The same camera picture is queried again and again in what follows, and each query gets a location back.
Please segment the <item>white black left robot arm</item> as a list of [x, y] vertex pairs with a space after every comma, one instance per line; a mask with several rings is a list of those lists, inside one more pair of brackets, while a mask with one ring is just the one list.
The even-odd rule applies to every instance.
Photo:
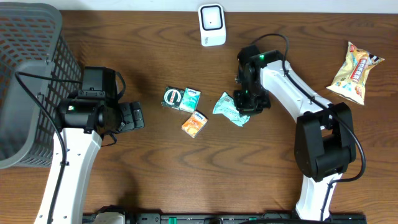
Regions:
[[53, 158], [36, 223], [82, 223], [90, 172], [105, 135], [144, 127], [141, 104], [67, 98], [56, 110]]

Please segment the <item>orange tissue pack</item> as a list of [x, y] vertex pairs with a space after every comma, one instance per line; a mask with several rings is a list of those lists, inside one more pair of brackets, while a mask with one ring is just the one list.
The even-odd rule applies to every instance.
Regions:
[[197, 134], [203, 129], [208, 122], [208, 118], [200, 113], [194, 111], [186, 122], [182, 124], [182, 130], [185, 131], [190, 137], [195, 138]]

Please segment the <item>small green wipes pack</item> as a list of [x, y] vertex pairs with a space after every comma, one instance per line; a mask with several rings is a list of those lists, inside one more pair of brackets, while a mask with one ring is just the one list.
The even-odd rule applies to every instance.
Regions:
[[193, 113], [197, 108], [200, 95], [200, 91], [186, 88], [179, 108], [183, 111]]

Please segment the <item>green wet wipes pack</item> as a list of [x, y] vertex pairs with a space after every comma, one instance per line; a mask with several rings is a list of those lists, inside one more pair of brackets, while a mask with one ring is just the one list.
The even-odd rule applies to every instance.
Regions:
[[227, 92], [224, 92], [220, 99], [216, 102], [213, 108], [213, 114], [222, 114], [227, 117], [232, 123], [239, 127], [243, 127], [250, 119], [248, 115], [241, 115], [236, 109], [234, 99], [230, 97]]

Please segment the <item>roll of tape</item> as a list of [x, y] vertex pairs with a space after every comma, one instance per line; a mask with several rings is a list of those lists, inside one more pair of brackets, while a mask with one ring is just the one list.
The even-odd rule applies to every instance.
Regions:
[[175, 110], [180, 109], [180, 104], [184, 95], [184, 91], [171, 86], [165, 87], [165, 93], [162, 98], [161, 105]]

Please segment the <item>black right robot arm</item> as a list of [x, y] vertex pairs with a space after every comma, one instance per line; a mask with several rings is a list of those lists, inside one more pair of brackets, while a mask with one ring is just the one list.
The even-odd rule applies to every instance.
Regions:
[[294, 156], [303, 173], [302, 191], [295, 212], [299, 219], [328, 221], [336, 185], [356, 159], [351, 110], [334, 105], [314, 92], [283, 60], [278, 50], [265, 53], [255, 45], [241, 49], [233, 93], [241, 115], [255, 115], [271, 107], [273, 95], [296, 123]]

